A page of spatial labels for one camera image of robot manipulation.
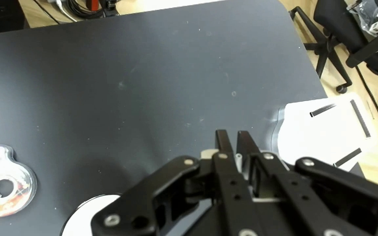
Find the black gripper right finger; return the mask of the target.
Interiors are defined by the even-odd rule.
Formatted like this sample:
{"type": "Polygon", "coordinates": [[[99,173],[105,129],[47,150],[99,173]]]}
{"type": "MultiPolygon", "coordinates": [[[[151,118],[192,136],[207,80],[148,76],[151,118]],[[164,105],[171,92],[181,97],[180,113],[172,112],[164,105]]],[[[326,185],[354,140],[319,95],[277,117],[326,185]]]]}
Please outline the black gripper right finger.
{"type": "Polygon", "coordinates": [[[253,195],[281,198],[299,236],[378,236],[378,184],[314,157],[289,169],[248,131],[238,133],[238,152],[247,159],[243,172],[253,195]]]}

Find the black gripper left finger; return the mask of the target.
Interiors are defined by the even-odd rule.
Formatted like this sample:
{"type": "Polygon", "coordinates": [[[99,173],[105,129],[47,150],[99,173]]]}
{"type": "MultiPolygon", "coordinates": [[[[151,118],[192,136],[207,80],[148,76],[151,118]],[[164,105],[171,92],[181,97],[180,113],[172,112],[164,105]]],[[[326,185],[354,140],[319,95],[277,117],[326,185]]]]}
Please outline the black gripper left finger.
{"type": "Polygon", "coordinates": [[[91,220],[95,236],[163,236],[211,202],[184,236],[260,236],[249,188],[238,172],[226,131],[215,133],[210,159],[180,156],[126,190],[91,220]]]}

